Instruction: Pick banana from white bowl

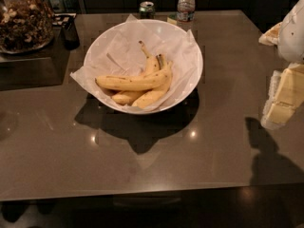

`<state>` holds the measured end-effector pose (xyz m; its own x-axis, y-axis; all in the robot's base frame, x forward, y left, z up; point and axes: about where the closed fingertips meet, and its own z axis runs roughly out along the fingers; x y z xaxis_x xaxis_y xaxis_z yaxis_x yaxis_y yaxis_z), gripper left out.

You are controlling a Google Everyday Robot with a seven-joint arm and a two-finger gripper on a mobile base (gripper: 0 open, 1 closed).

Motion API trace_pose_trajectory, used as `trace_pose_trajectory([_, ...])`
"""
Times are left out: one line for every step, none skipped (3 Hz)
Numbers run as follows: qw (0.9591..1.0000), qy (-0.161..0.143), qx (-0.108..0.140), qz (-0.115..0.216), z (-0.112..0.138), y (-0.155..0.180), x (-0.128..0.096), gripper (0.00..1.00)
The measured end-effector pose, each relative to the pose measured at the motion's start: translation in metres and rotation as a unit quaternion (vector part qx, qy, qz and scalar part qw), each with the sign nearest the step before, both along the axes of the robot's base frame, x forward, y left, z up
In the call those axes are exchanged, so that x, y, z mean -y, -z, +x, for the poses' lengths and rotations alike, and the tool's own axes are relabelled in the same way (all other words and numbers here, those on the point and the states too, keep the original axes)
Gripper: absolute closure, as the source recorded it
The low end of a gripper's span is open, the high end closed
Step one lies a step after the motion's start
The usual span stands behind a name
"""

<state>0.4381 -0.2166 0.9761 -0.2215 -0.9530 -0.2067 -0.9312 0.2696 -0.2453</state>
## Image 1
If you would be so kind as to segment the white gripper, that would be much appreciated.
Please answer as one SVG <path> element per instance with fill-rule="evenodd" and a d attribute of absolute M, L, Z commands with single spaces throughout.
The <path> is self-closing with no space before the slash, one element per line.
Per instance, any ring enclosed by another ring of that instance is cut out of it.
<path fill-rule="evenodd" d="M 276 46 L 278 54 L 291 62 L 275 70 L 262 112 L 261 125 L 270 130 L 284 126 L 304 103 L 304 0 L 298 0 L 281 22 L 263 33 L 262 45 Z"/>

